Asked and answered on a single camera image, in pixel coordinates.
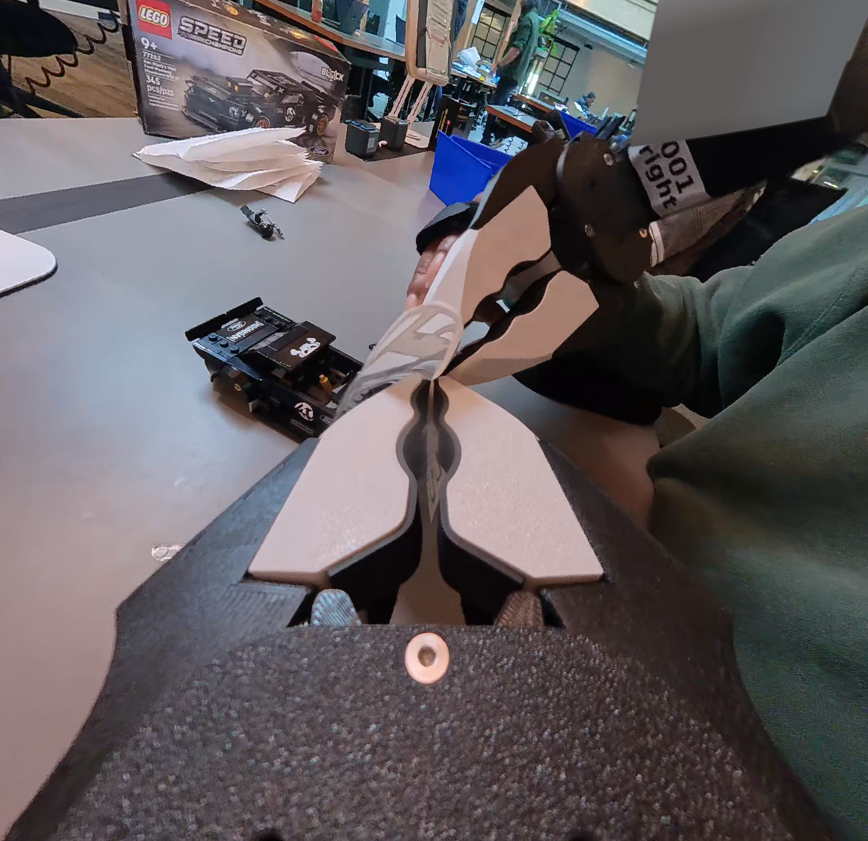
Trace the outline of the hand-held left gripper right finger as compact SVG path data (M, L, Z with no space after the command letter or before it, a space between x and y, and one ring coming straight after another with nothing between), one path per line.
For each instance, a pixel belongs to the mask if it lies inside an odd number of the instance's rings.
M434 409L439 571L466 621L493 623L515 593L601 581L604 568L537 436L449 378L436 386Z

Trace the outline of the black lego car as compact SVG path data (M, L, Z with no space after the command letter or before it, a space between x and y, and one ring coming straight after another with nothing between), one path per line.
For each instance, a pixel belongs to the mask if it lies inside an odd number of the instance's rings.
M363 363L337 349L335 336L297 322L259 297L185 331L216 387L300 441L336 418L344 389Z

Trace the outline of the person's right hand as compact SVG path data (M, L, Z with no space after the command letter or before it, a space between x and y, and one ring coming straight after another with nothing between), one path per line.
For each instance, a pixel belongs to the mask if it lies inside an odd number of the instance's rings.
M406 292L407 311L424 303L443 262L459 237L458 233L447 234L431 241L421 253Z

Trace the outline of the black office chair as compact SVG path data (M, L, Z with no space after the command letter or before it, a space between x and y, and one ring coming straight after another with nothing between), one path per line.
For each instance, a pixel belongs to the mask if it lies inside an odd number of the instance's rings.
M41 118L51 113L63 118L81 118L81 114L41 96L41 90L51 87L54 80L67 76L79 67L81 56L91 56L108 42L110 35L122 32L121 19L116 12L95 22L99 36L83 35L81 44L77 34L50 12L19 0L1 0L1 111L2 118L16 115L22 118ZM16 85L12 63L16 58L36 60L52 59L56 68L40 65L42 78L24 77L24 86Z

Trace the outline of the black carton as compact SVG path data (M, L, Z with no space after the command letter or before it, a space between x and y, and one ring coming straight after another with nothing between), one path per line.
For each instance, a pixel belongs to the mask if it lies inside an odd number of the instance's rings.
M472 116L472 108L469 101L443 95L438 104L435 129L448 136L461 134Z

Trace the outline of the blue plastic bin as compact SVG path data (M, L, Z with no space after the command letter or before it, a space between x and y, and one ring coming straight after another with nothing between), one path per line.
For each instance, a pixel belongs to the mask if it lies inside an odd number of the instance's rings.
M470 202L512 159L507 152L438 132L429 189L445 204Z

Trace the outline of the white mat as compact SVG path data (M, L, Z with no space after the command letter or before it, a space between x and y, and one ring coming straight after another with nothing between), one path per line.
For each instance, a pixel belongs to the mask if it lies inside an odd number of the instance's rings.
M1 230L1 297L50 278L57 268L50 250Z

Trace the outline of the lego set box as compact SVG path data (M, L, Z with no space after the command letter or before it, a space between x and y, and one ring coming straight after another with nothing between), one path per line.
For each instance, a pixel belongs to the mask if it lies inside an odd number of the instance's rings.
M333 161L350 63L327 39L230 0L126 0L137 114L180 140L289 128Z

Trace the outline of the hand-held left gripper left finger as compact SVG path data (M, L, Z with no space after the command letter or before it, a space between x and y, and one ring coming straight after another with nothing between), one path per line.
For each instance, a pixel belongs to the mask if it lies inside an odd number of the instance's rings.
M298 477L247 568L253 581L344 591L369 623L410 622L432 503L431 384L406 378L342 415Z

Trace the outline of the wooden desk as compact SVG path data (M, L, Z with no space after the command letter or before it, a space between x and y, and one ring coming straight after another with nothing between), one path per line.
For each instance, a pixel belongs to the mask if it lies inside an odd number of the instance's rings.
M394 61L405 61L405 47L395 43L385 37L367 33L363 30L355 33L344 33L334 27L331 27L324 22L315 22L311 14L302 9L298 9L281 0L252 0L266 6L268 9L275 11L278 16L297 24L316 35L320 35L330 41L341 44L347 47L353 47L356 50L363 51L366 54L374 54L380 57L385 57Z

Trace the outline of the person's right forearm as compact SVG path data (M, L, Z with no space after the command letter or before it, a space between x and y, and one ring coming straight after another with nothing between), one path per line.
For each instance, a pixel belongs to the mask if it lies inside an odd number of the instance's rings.
M644 276L623 374L715 416L744 397L866 421L866 207L799 229L708 282Z

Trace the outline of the green sweatshirt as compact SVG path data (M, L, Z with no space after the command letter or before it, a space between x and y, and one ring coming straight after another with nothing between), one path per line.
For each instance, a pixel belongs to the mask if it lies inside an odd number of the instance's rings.
M654 531L733 618L745 689L841 839L866 839L866 349L802 350L655 458Z

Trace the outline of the white paper bags stack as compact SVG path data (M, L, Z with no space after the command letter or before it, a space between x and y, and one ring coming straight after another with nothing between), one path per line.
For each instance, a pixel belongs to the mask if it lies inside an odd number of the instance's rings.
M318 179L322 163L295 140L302 130L249 128L146 146L138 160L234 192L295 202Z

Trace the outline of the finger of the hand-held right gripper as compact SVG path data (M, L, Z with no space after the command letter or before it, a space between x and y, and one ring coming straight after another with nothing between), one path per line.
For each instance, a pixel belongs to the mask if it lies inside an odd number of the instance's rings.
M440 211L418 233L418 251L442 238L441 233L457 232L472 208L456 204ZM481 229L462 232L425 302L406 310L406 326L469 325L480 307L503 290L514 269L543 260L550 251L548 210L531 186Z
M443 375L474 386L548 361L597 308L586 281L566 271L548 275L484 337L463 347Z

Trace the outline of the white sticker sheet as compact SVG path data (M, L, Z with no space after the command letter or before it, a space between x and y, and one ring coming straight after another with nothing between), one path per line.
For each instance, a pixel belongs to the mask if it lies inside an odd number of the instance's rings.
M350 414L361 439L370 506L388 510L395 524L425 465L432 385L455 356L463 330L460 313L441 301L403 312L342 392L338 417Z

